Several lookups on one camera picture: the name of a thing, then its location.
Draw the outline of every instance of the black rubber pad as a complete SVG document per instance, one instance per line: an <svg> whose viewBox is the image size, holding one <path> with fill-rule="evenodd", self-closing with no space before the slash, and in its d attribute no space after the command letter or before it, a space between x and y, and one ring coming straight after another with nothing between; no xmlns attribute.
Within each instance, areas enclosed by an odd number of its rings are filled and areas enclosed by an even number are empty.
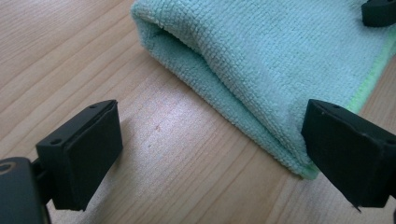
<svg viewBox="0 0 396 224"><path fill-rule="evenodd" d="M309 157L356 207L394 195L396 136L338 105L310 100L302 130Z"/></svg>
<svg viewBox="0 0 396 224"><path fill-rule="evenodd" d="M36 148L41 165L55 180L55 207L85 210L122 151L117 101L85 108Z"/></svg>

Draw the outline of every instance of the folded towel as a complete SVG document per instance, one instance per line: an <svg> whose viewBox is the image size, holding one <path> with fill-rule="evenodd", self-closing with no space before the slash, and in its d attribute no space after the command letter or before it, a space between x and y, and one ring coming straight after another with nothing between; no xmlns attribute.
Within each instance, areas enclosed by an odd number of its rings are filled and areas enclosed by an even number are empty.
<svg viewBox="0 0 396 224"><path fill-rule="evenodd" d="M300 134L308 99L358 112L396 52L364 1L137 0L142 45L295 174L318 169Z"/></svg>

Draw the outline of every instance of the black plastic bracket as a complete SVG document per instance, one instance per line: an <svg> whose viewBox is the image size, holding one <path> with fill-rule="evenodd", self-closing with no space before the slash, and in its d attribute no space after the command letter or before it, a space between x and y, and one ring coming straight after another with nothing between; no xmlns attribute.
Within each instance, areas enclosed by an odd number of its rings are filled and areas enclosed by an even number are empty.
<svg viewBox="0 0 396 224"><path fill-rule="evenodd" d="M369 0L361 6L365 26L383 27L396 22L396 0Z"/></svg>
<svg viewBox="0 0 396 224"><path fill-rule="evenodd" d="M309 100L302 130L314 164L356 207L396 196L396 136L339 105Z"/></svg>
<svg viewBox="0 0 396 224"><path fill-rule="evenodd" d="M57 209L86 209L122 151L117 101L88 106L36 149L33 163L0 161L0 223L50 223L50 199Z"/></svg>

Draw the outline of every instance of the microfiber cloth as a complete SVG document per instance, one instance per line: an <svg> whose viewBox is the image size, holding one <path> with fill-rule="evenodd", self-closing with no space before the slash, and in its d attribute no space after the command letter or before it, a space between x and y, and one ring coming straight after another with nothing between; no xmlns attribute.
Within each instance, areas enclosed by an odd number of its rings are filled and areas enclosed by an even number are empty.
<svg viewBox="0 0 396 224"><path fill-rule="evenodd" d="M359 112L395 53L363 1L137 0L142 45L291 171L313 179L301 129L308 99Z"/></svg>

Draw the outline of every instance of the wood grain surface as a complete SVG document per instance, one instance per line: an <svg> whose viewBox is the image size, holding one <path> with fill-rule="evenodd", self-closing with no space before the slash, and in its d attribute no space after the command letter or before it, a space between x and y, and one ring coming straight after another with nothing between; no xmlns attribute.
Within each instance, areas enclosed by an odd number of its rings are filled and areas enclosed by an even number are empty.
<svg viewBox="0 0 396 224"><path fill-rule="evenodd" d="M119 101L124 150L85 212L53 223L392 223L359 213L323 176L291 174L140 47L133 1L3 0L0 158L87 105ZM396 133L396 58L361 115Z"/></svg>

